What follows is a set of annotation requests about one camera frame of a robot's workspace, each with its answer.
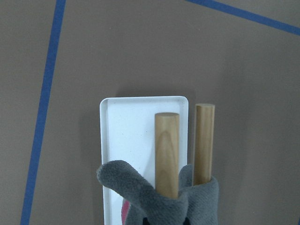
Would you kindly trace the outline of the white rectangular tray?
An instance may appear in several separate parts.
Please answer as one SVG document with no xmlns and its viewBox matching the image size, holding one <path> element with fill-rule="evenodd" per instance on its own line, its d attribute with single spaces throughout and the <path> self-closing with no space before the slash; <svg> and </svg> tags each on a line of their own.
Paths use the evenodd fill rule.
<svg viewBox="0 0 300 225">
<path fill-rule="evenodd" d="M 126 161 L 155 189 L 155 114 L 177 113 L 179 172 L 187 164 L 186 97 L 109 97 L 101 101 L 99 113 L 102 163 Z"/>
</svg>

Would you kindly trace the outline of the grey microfibre cloth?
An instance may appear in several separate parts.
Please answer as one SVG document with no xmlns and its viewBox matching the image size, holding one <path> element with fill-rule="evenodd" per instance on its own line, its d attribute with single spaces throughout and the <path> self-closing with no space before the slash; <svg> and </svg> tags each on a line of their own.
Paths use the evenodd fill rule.
<svg viewBox="0 0 300 225">
<path fill-rule="evenodd" d="M 179 197 L 171 199 L 153 186 L 129 163 L 115 160 L 97 170 L 97 179 L 124 198 L 121 219 L 124 225 L 216 225 L 218 224 L 217 179 L 192 185 L 192 166 L 179 173 Z"/>
</svg>

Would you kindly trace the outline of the wooden rack lower rod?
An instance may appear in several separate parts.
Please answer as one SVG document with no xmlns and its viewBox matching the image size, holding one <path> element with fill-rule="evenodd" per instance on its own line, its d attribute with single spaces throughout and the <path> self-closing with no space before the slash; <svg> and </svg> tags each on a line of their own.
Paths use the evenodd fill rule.
<svg viewBox="0 0 300 225">
<path fill-rule="evenodd" d="M 211 180 L 214 120 L 214 105 L 195 105 L 194 185 L 205 184 Z"/>
</svg>

